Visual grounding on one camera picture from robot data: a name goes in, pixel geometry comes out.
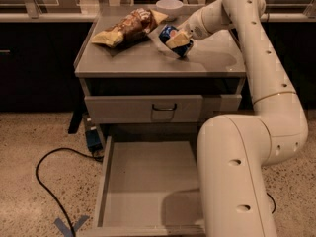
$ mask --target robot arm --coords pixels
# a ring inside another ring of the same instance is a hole
[[[260,16],[264,0],[217,0],[193,13],[184,28],[202,40],[234,26],[255,114],[208,120],[197,139],[205,232],[209,237],[276,237],[262,166],[293,157],[307,121]]]

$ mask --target bag of chips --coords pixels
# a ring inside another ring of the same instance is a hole
[[[139,8],[119,23],[94,35],[91,42],[114,48],[124,41],[141,40],[167,18],[166,14]]]

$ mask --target terrazzo floor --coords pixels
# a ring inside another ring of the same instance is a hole
[[[90,155],[83,122],[68,134],[71,113],[0,114],[0,236],[65,236],[56,219],[66,220],[35,176],[38,161],[48,151],[70,147]],[[316,120],[297,157],[264,169],[267,191],[276,200],[279,237],[316,236]],[[79,231],[90,229],[101,164],[61,151],[42,163],[39,175],[56,193],[73,223],[88,216]]]

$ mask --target countertop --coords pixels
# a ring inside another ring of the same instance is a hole
[[[134,7],[109,7],[99,17],[91,37],[119,22]],[[189,14],[178,17],[178,26]],[[78,57],[78,77],[240,77],[245,76],[242,54],[228,31],[196,41],[185,58],[178,57],[158,38],[161,24],[144,41],[128,47],[108,48],[92,44],[90,37]]]

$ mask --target drawer handle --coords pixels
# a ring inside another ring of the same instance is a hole
[[[157,108],[155,104],[152,104],[152,110],[154,111],[174,111],[177,108],[177,104],[174,104],[172,108]]]
[[[11,50],[0,50],[0,55],[10,55]]]

